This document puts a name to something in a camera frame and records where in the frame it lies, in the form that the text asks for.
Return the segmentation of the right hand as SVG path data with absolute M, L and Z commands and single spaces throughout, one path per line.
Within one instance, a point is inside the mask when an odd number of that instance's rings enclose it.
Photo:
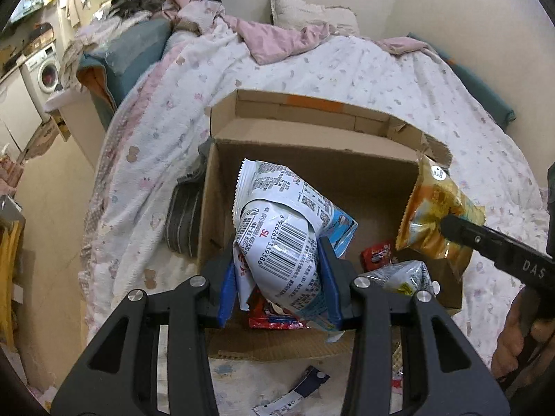
M 524 290 L 514 298 L 498 336 L 497 348 L 491 362 L 491 372 L 496 379 L 503 378 L 518 368 L 518 356 L 524 347 L 524 335 L 520 330 L 521 302 Z M 554 320 L 536 319 L 530 331 L 533 339 L 545 350 L 532 366 L 521 375 L 522 384 L 530 385 L 538 379 L 554 359 Z

